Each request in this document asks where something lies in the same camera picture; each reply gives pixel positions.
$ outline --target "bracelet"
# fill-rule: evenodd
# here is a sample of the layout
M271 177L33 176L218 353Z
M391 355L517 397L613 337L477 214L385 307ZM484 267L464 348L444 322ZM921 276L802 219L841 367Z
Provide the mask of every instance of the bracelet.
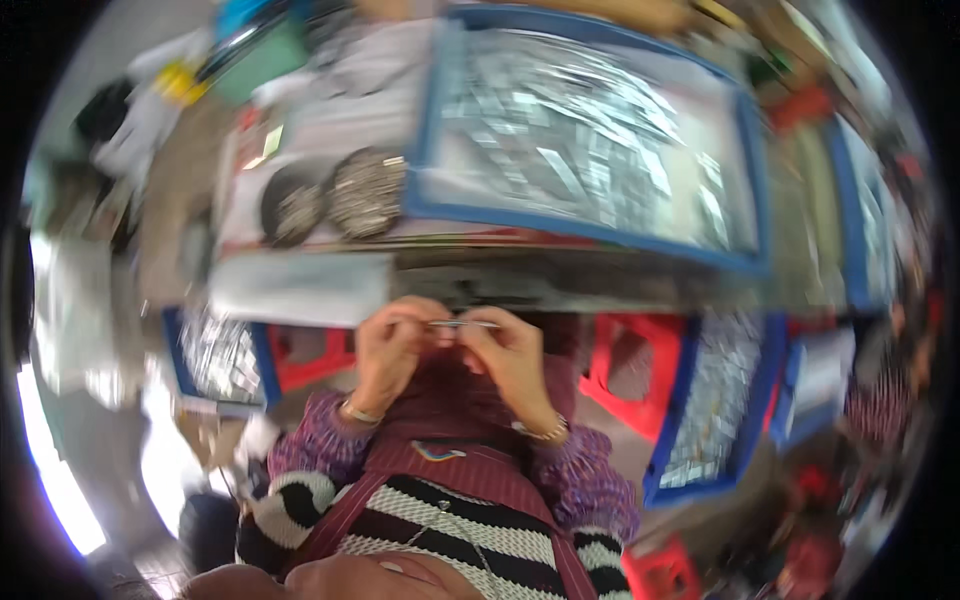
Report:
M560 413L557 413L557 419L560 420L560 424L557 425L557 428L551 431L550 433L534 433L527 429L527 426L521 423L518 420L514 421L514 429L528 438L533 438L534 440L540 440L541 442L552 442L556 440L564 433L568 431L566 426L566 419Z
M364 423L368 423L370 425L379 425L380 422L383 420L383 417L371 417L367 413L350 406L349 396L346 400L344 400L344 403L340 405L340 408L342 408L344 412L346 412L348 415L350 415L354 419L357 419Z

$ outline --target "maroon apron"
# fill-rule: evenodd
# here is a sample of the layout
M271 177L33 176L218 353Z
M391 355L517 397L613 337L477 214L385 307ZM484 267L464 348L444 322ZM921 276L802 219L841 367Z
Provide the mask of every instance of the maroon apron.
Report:
M544 355L543 368L554 407L570 420L572 361ZM515 432L512 420L488 377L473 375L448 357L425 360L380 425L363 476L314 527L287 570L332 556L373 493L393 475L410 475L502 504L549 525L567 598L596 600L572 537L557 525L540 491L524 474L523 457L529 454L530 442ZM434 456L449 450L464 456L438 462L418 450L415 442Z

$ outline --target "woman's left hand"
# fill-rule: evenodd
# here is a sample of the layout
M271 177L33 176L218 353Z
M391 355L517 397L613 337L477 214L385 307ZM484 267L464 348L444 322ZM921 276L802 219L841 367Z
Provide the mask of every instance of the woman's left hand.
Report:
M449 347L454 333L447 328L427 331L430 321L451 319L435 300L406 296L387 304L356 331L359 383L351 408L381 418L406 389L420 354L429 347Z

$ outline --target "red plastic stool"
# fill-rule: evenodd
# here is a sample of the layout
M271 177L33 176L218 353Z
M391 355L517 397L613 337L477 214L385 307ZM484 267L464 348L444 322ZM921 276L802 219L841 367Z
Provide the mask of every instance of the red plastic stool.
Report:
M613 331L617 325L643 338L653 348L650 384L643 398L620 398L608 387ZM580 378L580 392L655 444L670 403L685 328L686 321L673 315L597 315L593 356L589 372Z
M316 383L334 373L350 369L356 356L348 351L349 329L324 329L324 353L308 363L290 362L290 348L280 334L280 328L267 325L267 339L274 359L276 378L283 393Z
M662 550L620 560L636 600L700 600L700 578L680 539L670 537Z

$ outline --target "woman's right hand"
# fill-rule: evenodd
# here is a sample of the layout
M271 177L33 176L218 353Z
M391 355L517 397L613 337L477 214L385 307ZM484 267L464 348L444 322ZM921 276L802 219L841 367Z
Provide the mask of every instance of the woman's right hand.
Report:
M464 363L474 373L488 373L516 417L535 434L560 426L543 381L543 337L539 329L502 308L484 306L460 315L470 324L458 328L466 347ZM475 324L486 321L498 328Z

